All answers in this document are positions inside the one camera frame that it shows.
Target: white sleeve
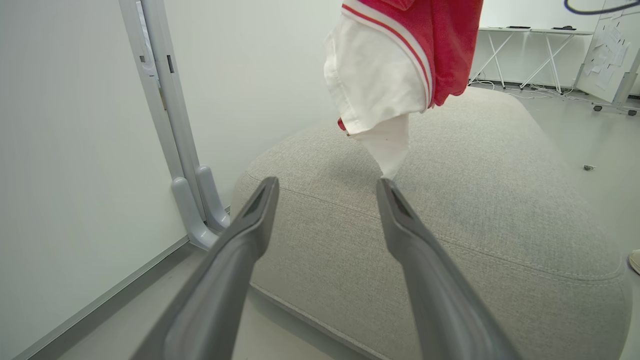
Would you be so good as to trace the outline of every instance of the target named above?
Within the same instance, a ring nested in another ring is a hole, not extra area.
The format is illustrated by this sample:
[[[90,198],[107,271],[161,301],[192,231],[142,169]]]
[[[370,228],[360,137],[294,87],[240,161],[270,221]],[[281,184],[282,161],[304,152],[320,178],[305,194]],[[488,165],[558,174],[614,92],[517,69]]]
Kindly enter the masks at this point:
[[[325,48],[324,78],[349,134],[426,108],[420,73],[383,32],[341,15]]]

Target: white stripe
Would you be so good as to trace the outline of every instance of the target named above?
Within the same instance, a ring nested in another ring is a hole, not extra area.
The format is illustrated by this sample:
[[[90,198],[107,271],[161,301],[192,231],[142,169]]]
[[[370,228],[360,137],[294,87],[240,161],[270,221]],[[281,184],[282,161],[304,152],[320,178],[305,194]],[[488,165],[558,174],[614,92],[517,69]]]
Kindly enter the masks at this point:
[[[420,60],[422,61],[422,64],[424,66],[424,71],[427,75],[427,78],[425,79],[424,76],[421,76],[422,78],[422,82],[423,82],[423,86],[424,86],[424,91],[428,92],[429,89],[431,89],[430,94],[426,94],[426,106],[424,108],[424,110],[427,110],[427,108],[429,107],[429,105],[431,104],[431,99],[433,97],[433,81],[431,80],[431,67],[429,66],[429,59],[427,58],[427,55],[424,53],[424,50],[422,49],[422,46],[420,46],[420,44],[418,43],[418,41],[415,39],[415,37],[413,37],[413,35],[406,29],[404,28],[404,26],[402,26],[398,21],[395,21],[394,19],[391,19],[390,17],[386,16],[385,14],[368,7],[367,5],[364,5],[363,3],[361,3],[358,0],[344,0],[344,4],[352,9],[354,9],[355,11],[366,15],[372,19],[376,19],[377,21],[382,22],[383,24],[387,25],[388,27],[392,28],[393,30],[396,30],[408,43],[409,45],[411,45],[411,47],[413,48],[413,50],[415,51],[416,54],[418,54],[418,57],[420,58]],[[423,74],[422,73],[422,67],[420,67],[420,63],[418,62],[418,59],[415,58],[415,56],[413,55],[413,53],[411,52],[411,50],[406,46],[406,44],[402,41],[402,39],[398,38],[397,35],[393,34],[391,31],[389,31],[388,29],[384,28],[383,26],[380,26],[378,24],[375,24],[371,21],[368,21],[367,19],[363,19],[361,17],[359,17],[358,15],[355,15],[354,13],[352,13],[351,11],[342,8],[342,13],[346,16],[348,16],[350,19],[353,19],[361,24],[365,24],[367,26],[371,26],[372,28],[378,29],[380,31],[382,31],[383,33],[387,34],[388,36],[390,36],[392,39],[394,39],[398,45],[400,45],[400,47],[402,48],[402,50],[404,50],[406,52],[406,54],[412,59],[413,61],[413,65],[415,66],[415,68],[417,69],[418,74]]]

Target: gray ottoman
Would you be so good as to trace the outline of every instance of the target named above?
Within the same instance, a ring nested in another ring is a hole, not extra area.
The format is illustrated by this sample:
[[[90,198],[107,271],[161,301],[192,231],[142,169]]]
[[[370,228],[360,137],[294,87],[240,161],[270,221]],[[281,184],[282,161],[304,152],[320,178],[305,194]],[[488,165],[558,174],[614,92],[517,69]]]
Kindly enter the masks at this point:
[[[402,269],[385,247],[380,170],[330,126],[293,136],[238,180],[232,211],[280,178],[252,286],[349,346],[420,359]],[[416,115],[394,179],[525,359],[617,359],[631,314],[615,242],[514,98],[468,88]]]

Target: white table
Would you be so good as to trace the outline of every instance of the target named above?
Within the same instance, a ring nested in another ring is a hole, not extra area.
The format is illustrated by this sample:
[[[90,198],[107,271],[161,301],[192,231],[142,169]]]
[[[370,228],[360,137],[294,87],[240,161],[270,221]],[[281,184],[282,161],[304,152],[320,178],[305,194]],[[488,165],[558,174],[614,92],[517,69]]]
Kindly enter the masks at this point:
[[[491,55],[489,60],[487,60],[486,63],[484,63],[484,65],[482,65],[480,70],[478,70],[476,72],[476,74],[471,79],[469,79],[469,83],[473,82],[478,77],[478,75],[480,75],[480,72],[482,72],[482,70],[484,70],[484,68],[491,62],[491,60],[495,59],[495,64],[496,64],[496,66],[498,66],[498,74],[500,75],[500,82],[502,83],[502,88],[506,88],[506,86],[504,86],[504,80],[502,78],[502,71],[500,71],[500,63],[498,62],[498,52],[500,51],[500,49],[502,49],[504,44],[506,44],[507,41],[509,41],[509,39],[513,36],[513,34],[515,34],[515,33],[528,33],[528,32],[530,32],[530,30],[531,29],[479,28],[479,31],[485,31],[487,33],[487,35],[489,36],[489,44],[491,44],[491,50],[493,50],[493,55]],[[491,39],[491,32],[492,31],[493,32],[501,32],[501,33],[510,33],[509,36],[507,37],[507,39],[502,42],[502,45],[498,46],[497,50],[493,46],[493,39]]]
[[[558,79],[558,72],[556,69],[556,62],[554,61],[554,56],[557,55],[560,50],[562,50],[566,44],[569,43],[569,41],[576,35],[580,36],[580,35],[593,35],[593,31],[579,31],[579,30],[555,30],[555,29],[531,29],[530,30],[531,33],[539,33],[539,34],[544,34],[545,39],[547,40],[547,49],[549,50],[549,57],[547,58],[547,60],[542,63],[542,65],[540,65],[540,67],[538,67],[538,69],[531,74],[531,76],[529,76],[528,79],[526,79],[524,81],[524,83],[520,84],[520,88],[524,88],[530,81],[531,79],[540,72],[540,70],[542,70],[543,67],[545,67],[546,64],[548,64],[551,61],[551,68],[554,71],[554,80],[556,82],[556,90],[559,93],[562,93],[562,90],[560,89],[560,80]],[[567,35],[567,38],[564,40],[564,42],[560,45],[560,47],[556,50],[556,51],[552,51],[551,50],[551,44],[549,43],[549,36],[548,34],[555,34],[555,35]]]

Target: gray floor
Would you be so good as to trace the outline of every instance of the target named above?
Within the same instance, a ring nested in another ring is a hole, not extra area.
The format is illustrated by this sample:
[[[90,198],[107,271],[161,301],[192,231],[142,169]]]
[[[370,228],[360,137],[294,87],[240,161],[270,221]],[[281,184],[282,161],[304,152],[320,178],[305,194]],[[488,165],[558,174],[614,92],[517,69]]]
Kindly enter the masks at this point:
[[[534,95],[508,92],[523,97]],[[558,97],[520,100],[573,169],[580,190],[619,239],[620,249],[625,253],[640,249],[640,163],[636,160],[640,154],[640,115],[629,117],[607,109],[594,112],[589,102]],[[582,169],[585,164],[596,169],[586,172]],[[173,261],[168,261],[170,268],[159,272],[162,275],[158,280],[122,304],[60,359],[127,359],[203,255],[200,250],[181,249],[179,261],[174,256]],[[640,276],[633,276],[633,280],[634,312],[623,360],[640,358]],[[234,359],[363,357],[250,291]]]

